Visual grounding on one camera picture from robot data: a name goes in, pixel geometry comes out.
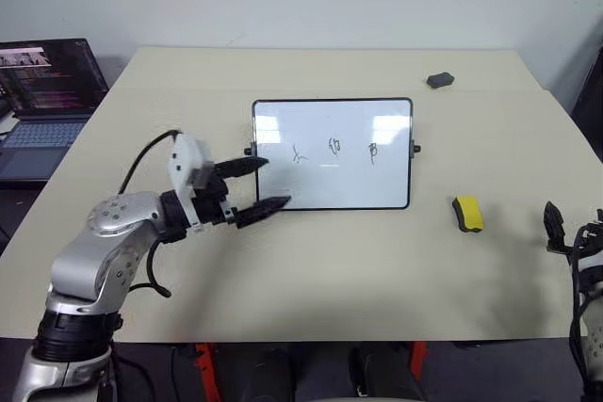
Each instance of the black cable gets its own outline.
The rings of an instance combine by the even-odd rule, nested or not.
[[[101,375],[101,382],[99,383],[99,392],[96,397],[97,402],[110,401],[113,402],[117,395],[115,394],[116,386],[111,381],[111,364],[110,360],[105,366],[105,372]]]
[[[153,261],[155,259],[155,252],[157,251],[157,248],[159,247],[159,244],[161,243],[161,239],[157,238],[155,240],[155,242],[151,245],[151,248],[149,249],[149,254],[147,254],[147,278],[149,279],[149,282],[142,282],[140,284],[135,284],[133,286],[130,287],[130,289],[128,290],[128,292],[132,292],[132,291],[136,291],[137,289],[142,289],[142,288],[150,288],[150,289],[155,289],[156,292],[165,298],[170,298],[171,297],[171,292],[170,290],[165,287],[162,286],[161,284],[159,284],[157,282],[157,279],[155,278],[155,273],[153,271]]]
[[[157,400],[155,384],[153,383],[153,379],[151,378],[151,375],[149,374],[149,371],[146,369],[146,367],[144,367],[142,364],[138,364],[137,362],[133,362],[124,357],[118,357],[118,360],[123,364],[133,367],[134,369],[140,372],[140,375],[149,387],[149,392],[151,393],[151,400],[155,402]]]
[[[10,237],[7,233],[7,231],[2,228],[2,226],[0,226],[0,233],[2,233],[3,235],[5,235],[7,237],[8,240],[10,240],[12,237]]]
[[[144,157],[144,155],[149,150],[151,150],[151,148],[153,148],[154,145],[156,145],[161,140],[163,140],[164,138],[167,138],[167,137],[172,137],[175,140],[176,136],[178,134],[182,134],[182,132],[177,129],[170,129],[169,131],[164,132],[160,136],[155,137],[144,148],[142,148],[142,151],[139,153],[137,158],[134,160],[134,163],[130,167],[130,170],[128,170],[127,174],[125,175],[125,179],[123,179],[122,185],[120,186],[120,190],[117,193],[122,194],[125,191],[125,189],[128,186],[128,183],[130,182],[130,179],[132,179],[132,175],[134,174],[136,167],[139,165],[140,161],[142,160],[142,157]]]
[[[585,230],[585,226],[578,230],[576,238],[574,239],[574,247],[572,248],[572,321],[569,328],[570,351],[572,352],[572,356],[574,357],[584,386],[588,384],[588,372],[586,369],[586,361],[584,360],[584,351],[582,350],[580,318],[586,310],[586,307],[588,307],[588,304],[592,301],[591,298],[585,296],[584,305],[580,306],[578,261],[579,246]]]
[[[120,368],[119,357],[117,355],[115,343],[111,340],[109,345],[111,346],[111,364],[113,365],[113,376],[115,377],[115,391],[117,393],[117,400],[123,400],[122,369]]]
[[[180,402],[180,392],[178,391],[178,385],[176,384],[176,373],[174,372],[174,358],[176,354],[176,347],[171,348],[171,358],[170,358],[170,375],[171,375],[171,386],[173,388],[173,393],[176,396],[176,402]]]

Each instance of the laptop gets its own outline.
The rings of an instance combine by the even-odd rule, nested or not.
[[[45,184],[107,92],[84,39],[0,42],[0,98],[19,119],[0,143],[0,186]]]

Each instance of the yellow sponge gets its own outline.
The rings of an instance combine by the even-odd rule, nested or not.
[[[481,217],[478,199],[475,197],[456,197],[452,202],[454,212],[459,220],[459,228],[466,233],[479,233],[483,230],[483,218]]]

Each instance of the whiteboard frame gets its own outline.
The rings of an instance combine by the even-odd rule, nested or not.
[[[410,127],[408,128],[408,185],[406,186],[406,204],[403,206],[387,207],[296,207],[281,209],[282,211],[399,211],[406,209],[411,203],[411,166],[413,163],[414,145],[413,141],[413,100],[406,96],[401,97],[382,97],[382,98],[333,98],[333,99],[258,99],[252,104],[252,122],[253,122],[253,155],[257,155],[257,134],[255,129],[255,107],[261,103],[349,103],[359,101],[408,101],[410,105]],[[259,171],[255,171],[255,199],[260,201]]]

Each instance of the white wall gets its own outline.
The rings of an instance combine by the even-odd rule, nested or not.
[[[602,24],[603,0],[0,0],[0,40],[86,37],[109,82],[142,44],[512,48],[566,108]]]

